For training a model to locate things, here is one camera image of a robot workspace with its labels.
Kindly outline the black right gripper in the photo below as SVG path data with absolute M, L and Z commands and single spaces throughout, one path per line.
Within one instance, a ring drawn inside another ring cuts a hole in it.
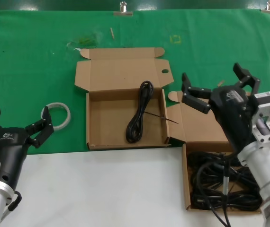
M 184 72 L 182 74 L 182 103 L 207 114 L 211 109 L 235 153 L 240 153 L 252 139 L 252 109 L 247 107 L 248 97 L 243 90 L 250 86 L 251 95 L 258 93 L 260 79 L 235 63 L 233 72 L 239 81 L 234 85 L 213 89 L 193 87 Z

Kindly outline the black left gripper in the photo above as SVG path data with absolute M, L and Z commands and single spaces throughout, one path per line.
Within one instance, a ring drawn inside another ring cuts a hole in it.
M 29 144 L 39 148 L 53 133 L 47 106 L 43 109 L 42 119 L 25 129 L 0 126 L 0 181 L 16 189 Z

